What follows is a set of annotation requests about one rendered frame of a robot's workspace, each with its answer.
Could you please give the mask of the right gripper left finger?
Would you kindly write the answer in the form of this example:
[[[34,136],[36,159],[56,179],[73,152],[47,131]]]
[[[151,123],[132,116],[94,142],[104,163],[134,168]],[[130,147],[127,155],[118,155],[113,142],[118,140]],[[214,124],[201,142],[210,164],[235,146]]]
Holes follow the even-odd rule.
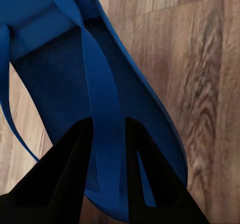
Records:
[[[79,224],[93,131],[73,124],[0,202],[0,224]]]

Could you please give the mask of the sandal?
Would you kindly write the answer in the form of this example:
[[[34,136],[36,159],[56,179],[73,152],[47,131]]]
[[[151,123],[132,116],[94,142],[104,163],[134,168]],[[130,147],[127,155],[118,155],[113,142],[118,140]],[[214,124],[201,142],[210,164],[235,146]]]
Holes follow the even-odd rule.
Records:
[[[54,145],[92,117],[93,141],[84,195],[129,224],[125,120],[140,121],[187,188],[184,145],[165,106],[111,25],[99,0],[0,0],[0,104],[11,115],[10,63],[29,92]],[[137,151],[145,204],[156,202]]]

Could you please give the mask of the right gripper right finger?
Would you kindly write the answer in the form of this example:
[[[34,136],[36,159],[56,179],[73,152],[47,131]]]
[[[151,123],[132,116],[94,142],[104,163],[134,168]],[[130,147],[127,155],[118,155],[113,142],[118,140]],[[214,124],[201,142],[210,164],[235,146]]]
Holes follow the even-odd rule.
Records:
[[[125,120],[129,224],[210,224],[145,126]],[[137,151],[156,207],[145,204]]]

